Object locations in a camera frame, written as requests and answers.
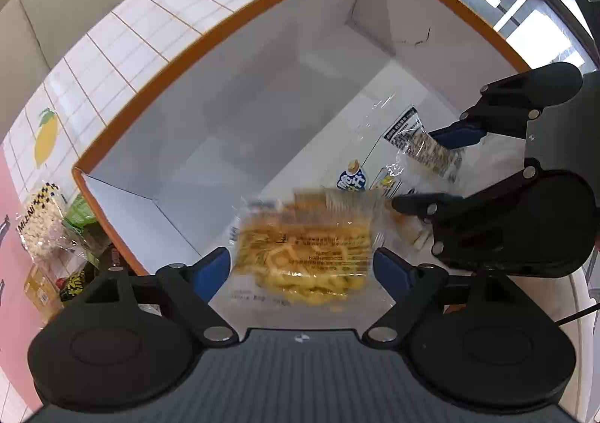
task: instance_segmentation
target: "small snack package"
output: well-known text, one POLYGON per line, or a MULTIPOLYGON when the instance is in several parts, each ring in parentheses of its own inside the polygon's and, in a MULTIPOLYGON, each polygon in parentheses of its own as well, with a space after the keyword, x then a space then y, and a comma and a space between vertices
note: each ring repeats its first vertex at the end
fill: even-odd
POLYGON ((293 203, 248 203, 236 232, 233 273, 290 302, 346 300, 365 285, 373 259, 376 195, 303 191, 293 203))
POLYGON ((240 338, 249 327, 362 333, 394 304, 372 269, 380 211, 378 193, 335 188, 247 201, 231 230, 232 273, 210 305, 240 338))
POLYGON ((66 210, 59 187, 46 181, 30 195, 25 214, 17 218, 17 231, 23 246, 33 262, 51 278, 54 278, 52 267, 56 263, 65 263, 61 258, 78 255, 86 259, 77 236, 62 223, 66 210))
POLYGON ((383 200, 380 206, 383 204, 387 215, 386 235, 396 235, 418 250, 429 238, 431 226, 416 216, 392 210, 391 198, 417 192, 454 192, 463 151, 448 150, 431 138, 414 106, 390 121, 389 113, 394 109, 398 109, 394 97, 373 108, 358 127, 355 139, 324 174, 322 184, 335 184, 345 191, 379 192, 383 200))
POLYGON ((34 264, 23 284, 25 296, 35 305, 44 321, 50 320, 62 309, 59 292, 46 272, 34 264))

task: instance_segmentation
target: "clear plastic wrap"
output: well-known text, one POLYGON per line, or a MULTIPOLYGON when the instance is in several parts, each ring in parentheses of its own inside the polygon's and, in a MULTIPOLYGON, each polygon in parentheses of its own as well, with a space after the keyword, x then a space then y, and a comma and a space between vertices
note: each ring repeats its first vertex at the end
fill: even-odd
POLYGON ((35 264, 52 275, 56 262, 65 263, 61 258, 78 255, 86 260, 77 236, 62 223, 67 205, 56 184, 43 182, 25 207, 25 213, 17 217, 17 231, 35 264))
POLYGON ((378 195, 304 190, 295 201, 249 202, 238 219, 234 274, 290 302, 321 305, 361 290, 370 271, 378 195))
POLYGON ((48 273, 37 264, 31 266, 23 284, 25 296, 38 309, 44 322, 50 320, 62 309, 58 289, 48 273))
POLYGON ((454 193, 463 151, 448 150, 432 139, 412 105, 390 121, 390 115, 402 109, 396 100, 391 96, 374 106, 321 182, 350 191, 379 191, 385 235, 398 236, 418 250, 429 238, 431 226, 392 210, 391 198, 416 192, 454 193))

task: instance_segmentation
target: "lemon print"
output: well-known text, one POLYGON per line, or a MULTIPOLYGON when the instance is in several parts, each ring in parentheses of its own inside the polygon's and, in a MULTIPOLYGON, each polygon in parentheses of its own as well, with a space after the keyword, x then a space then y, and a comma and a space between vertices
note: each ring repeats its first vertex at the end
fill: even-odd
POLYGON ((38 169, 46 162, 54 144, 56 142, 56 136, 58 135, 58 118, 50 108, 46 108, 40 113, 40 133, 38 133, 35 139, 34 156, 35 163, 38 169))

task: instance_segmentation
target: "snack bag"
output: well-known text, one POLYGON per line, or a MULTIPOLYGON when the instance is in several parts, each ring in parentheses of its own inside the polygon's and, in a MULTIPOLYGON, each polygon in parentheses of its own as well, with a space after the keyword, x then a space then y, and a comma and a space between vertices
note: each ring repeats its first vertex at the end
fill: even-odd
POLYGON ((98 273, 96 267, 86 262, 68 278, 61 279, 60 298, 62 302, 69 301, 81 294, 83 289, 94 280, 98 273))
POLYGON ((407 109, 382 138, 399 151, 396 170, 402 169, 407 162, 405 157, 400 155, 404 154, 425 170, 448 181, 450 185, 456 182, 458 170, 463 162, 462 150, 449 150, 431 138, 423 128, 414 106, 407 109))
POLYGON ((230 233, 232 273, 211 307, 240 338, 249 327, 362 333, 394 305, 371 268, 381 209, 378 193, 336 188, 247 201, 230 233))
POLYGON ((31 194, 25 214, 17 218, 23 246, 33 262, 48 273, 52 272, 53 263, 65 255, 76 254, 85 259, 76 235, 62 224, 66 209, 59 187, 47 181, 31 194))
POLYGON ((236 238, 233 273, 290 302, 346 300, 365 285, 373 257, 375 195, 297 192, 277 209, 250 204, 236 238))
POLYGON ((62 303, 56 286, 40 266, 33 265, 23 284, 25 296, 35 305, 44 321, 61 311, 62 303))
POLYGON ((100 257, 110 245, 109 236, 98 223, 98 219, 81 193, 71 203, 62 219, 62 224, 77 236, 83 248, 94 257, 100 257))

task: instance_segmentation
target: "cardboard box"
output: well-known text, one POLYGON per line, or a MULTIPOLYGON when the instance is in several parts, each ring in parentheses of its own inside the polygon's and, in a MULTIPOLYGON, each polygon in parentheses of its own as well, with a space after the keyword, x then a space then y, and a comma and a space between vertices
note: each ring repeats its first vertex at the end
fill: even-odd
POLYGON ((59 299, 58 288, 36 264, 33 264, 29 271, 23 290, 25 296, 35 305, 44 320, 49 321, 61 311, 62 303, 59 299))
POLYGON ((242 197, 318 186, 377 103, 398 98, 375 141, 409 105, 431 130, 527 69, 458 0, 255 0, 149 82, 74 175, 131 267, 154 273, 227 246, 242 197))

